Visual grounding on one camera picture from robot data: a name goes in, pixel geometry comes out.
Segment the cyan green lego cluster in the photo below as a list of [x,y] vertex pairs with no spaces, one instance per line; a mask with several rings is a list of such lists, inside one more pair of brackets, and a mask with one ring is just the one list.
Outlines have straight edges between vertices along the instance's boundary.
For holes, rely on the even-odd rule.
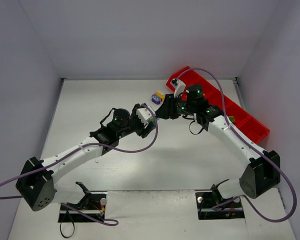
[[147,122],[148,123],[152,123],[154,125],[154,127],[156,128],[157,126],[157,122],[160,120],[160,118],[156,117],[156,118],[151,118],[149,119]]

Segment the green long lego brick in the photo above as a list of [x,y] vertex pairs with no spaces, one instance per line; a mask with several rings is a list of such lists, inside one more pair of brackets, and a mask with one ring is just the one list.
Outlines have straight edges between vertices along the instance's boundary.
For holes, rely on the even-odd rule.
[[229,118],[229,120],[230,120],[232,123],[235,123],[235,122],[236,122],[236,120],[235,120],[235,118],[234,118],[233,116],[228,116],[228,118]]

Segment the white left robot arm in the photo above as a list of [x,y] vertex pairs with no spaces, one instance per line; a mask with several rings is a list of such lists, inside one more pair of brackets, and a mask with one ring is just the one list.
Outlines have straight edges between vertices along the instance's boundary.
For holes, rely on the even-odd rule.
[[145,104],[136,104],[131,112],[113,108],[109,112],[111,121],[90,132],[77,145],[55,156],[38,160],[28,159],[15,184],[16,189],[32,211],[38,212],[50,203],[85,203],[89,199],[88,189],[80,182],[74,188],[63,187],[59,181],[68,173],[99,158],[109,151],[119,151],[120,139],[130,134],[146,138],[152,130],[157,131],[155,111]]

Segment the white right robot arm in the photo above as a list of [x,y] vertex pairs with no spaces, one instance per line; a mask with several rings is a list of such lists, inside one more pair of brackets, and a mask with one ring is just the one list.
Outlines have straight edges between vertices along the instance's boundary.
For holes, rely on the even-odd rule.
[[238,179],[225,180],[216,185],[223,199],[245,195],[256,199],[281,181],[277,170],[280,156],[274,150],[268,152],[230,124],[223,110],[203,96],[202,86],[191,85],[186,89],[186,99],[180,94],[166,94],[155,112],[160,119],[177,119],[181,115],[192,116],[193,122],[217,137],[232,152],[244,167]]

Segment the purple yellow white lego stack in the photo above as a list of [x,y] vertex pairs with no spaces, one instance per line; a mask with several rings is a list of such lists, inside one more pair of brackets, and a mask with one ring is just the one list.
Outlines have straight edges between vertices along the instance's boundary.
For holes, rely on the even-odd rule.
[[151,95],[151,101],[156,105],[160,105],[164,101],[164,99],[165,95],[159,91],[156,91]]

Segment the red divided bin tray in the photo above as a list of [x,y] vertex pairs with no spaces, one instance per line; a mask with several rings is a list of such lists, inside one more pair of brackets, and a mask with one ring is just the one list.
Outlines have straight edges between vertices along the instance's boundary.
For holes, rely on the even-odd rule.
[[[188,69],[190,69],[190,67],[186,66],[172,74],[166,82],[166,86],[174,92],[175,88],[171,85],[171,81],[175,78],[182,80],[187,87],[200,84],[203,89],[204,97],[208,99],[208,102],[211,105],[222,108],[222,96],[219,87],[213,86],[194,70],[184,73],[184,71]],[[270,130],[266,126],[232,101],[227,95],[224,96],[224,103],[227,116],[233,116],[235,118],[235,123],[233,124],[254,143],[258,144],[270,133]]]

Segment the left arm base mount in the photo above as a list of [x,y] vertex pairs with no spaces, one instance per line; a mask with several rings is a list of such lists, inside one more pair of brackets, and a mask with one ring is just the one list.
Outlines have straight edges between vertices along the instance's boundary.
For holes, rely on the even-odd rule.
[[[105,219],[107,193],[106,192],[93,192],[82,183],[77,181],[75,183],[81,188],[84,193],[83,198],[76,204],[67,202],[66,204],[72,208],[81,211],[89,217],[97,219],[101,222]],[[82,216],[78,212],[71,210],[65,206],[60,207],[59,223],[92,223],[93,220]]]

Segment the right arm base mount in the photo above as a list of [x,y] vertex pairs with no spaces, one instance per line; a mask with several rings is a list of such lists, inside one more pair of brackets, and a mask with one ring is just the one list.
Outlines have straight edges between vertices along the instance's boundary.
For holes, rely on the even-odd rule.
[[240,198],[225,199],[217,187],[212,185],[208,190],[195,192],[198,219],[203,221],[244,219],[245,213]]

